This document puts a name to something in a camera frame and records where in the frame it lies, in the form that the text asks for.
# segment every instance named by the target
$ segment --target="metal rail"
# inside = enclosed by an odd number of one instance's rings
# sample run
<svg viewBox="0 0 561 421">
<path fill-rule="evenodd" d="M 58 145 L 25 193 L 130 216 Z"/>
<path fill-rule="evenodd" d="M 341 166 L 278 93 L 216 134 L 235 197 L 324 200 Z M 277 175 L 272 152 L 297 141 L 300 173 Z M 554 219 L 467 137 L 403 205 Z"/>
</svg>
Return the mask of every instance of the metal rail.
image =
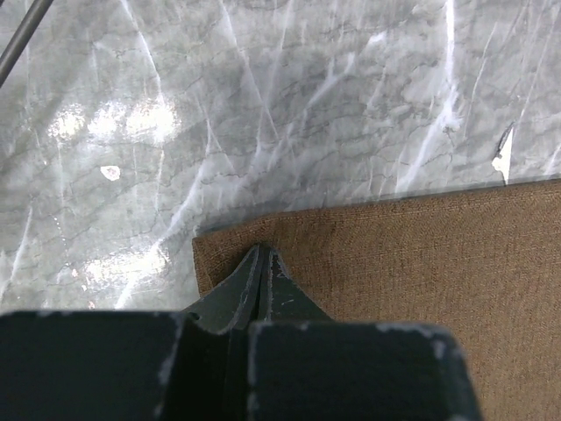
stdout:
<svg viewBox="0 0 561 421">
<path fill-rule="evenodd" d="M 35 33 L 52 2 L 53 0 L 35 0 L 13 37 L 11 37 L 8 46 L 0 56 L 0 88 L 4 85 L 5 80 L 18 61 L 19 56 L 25 50 L 25 46 L 27 46 L 27 43 Z"/>
</svg>

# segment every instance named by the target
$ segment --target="gray marble surface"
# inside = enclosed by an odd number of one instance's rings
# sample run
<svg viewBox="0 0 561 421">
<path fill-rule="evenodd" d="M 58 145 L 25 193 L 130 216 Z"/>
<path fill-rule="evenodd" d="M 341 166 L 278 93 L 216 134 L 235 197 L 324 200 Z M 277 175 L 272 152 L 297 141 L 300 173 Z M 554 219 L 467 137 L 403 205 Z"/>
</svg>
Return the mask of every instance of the gray marble surface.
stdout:
<svg viewBox="0 0 561 421">
<path fill-rule="evenodd" d="M 0 8 L 3 50 L 26 4 Z M 561 170 L 551 0 L 58 0 L 0 89 L 0 310 L 180 309 L 268 212 Z"/>
</svg>

